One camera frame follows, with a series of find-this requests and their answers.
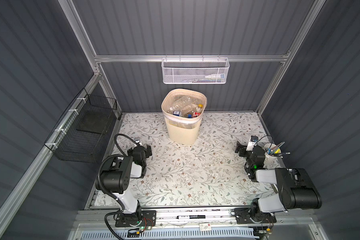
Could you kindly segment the clear bottle blue label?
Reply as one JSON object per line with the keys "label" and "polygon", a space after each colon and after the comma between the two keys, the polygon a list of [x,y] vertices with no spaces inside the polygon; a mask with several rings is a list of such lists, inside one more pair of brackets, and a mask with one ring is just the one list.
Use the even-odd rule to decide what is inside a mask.
{"label": "clear bottle blue label", "polygon": [[171,106],[169,109],[169,114],[183,118],[187,117],[185,106]]}

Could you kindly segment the clear cola bottle yellow cap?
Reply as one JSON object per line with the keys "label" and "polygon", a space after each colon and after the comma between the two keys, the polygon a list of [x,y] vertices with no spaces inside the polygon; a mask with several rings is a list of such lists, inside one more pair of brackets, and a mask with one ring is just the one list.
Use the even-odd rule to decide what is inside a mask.
{"label": "clear cola bottle yellow cap", "polygon": [[187,113],[187,118],[196,118],[196,117],[200,116],[202,113],[202,110],[203,110],[203,105],[198,104],[196,107],[194,107]]}

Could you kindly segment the clear bottle blue cap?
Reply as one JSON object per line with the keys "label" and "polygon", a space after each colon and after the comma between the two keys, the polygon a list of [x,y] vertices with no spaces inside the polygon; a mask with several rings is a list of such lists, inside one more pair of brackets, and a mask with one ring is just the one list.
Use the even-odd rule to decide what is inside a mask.
{"label": "clear bottle blue cap", "polygon": [[191,96],[183,96],[180,99],[176,100],[170,107],[171,111],[180,111],[186,106],[193,103],[193,98]]}

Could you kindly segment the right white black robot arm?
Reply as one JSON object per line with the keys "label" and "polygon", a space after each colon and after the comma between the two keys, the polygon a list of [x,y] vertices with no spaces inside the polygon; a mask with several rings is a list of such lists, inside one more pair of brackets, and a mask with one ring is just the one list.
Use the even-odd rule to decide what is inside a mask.
{"label": "right white black robot arm", "polygon": [[307,171],[302,168],[264,168],[267,151],[253,137],[247,145],[236,143],[235,152],[244,157],[248,178],[255,183],[277,186],[277,193],[265,198],[255,198],[250,206],[234,210],[238,224],[251,221],[255,224],[276,223],[275,213],[293,209],[319,209],[322,198]]}

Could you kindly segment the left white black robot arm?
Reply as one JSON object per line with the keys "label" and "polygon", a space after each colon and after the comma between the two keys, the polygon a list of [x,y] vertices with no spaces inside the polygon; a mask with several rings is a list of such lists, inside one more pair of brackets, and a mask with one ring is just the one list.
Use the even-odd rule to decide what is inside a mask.
{"label": "left white black robot arm", "polygon": [[106,157],[98,170],[96,189],[115,200],[121,208],[117,225],[141,223],[140,202],[128,190],[131,179],[142,179],[147,172],[147,159],[153,155],[150,145],[128,150],[127,156],[115,154]]}

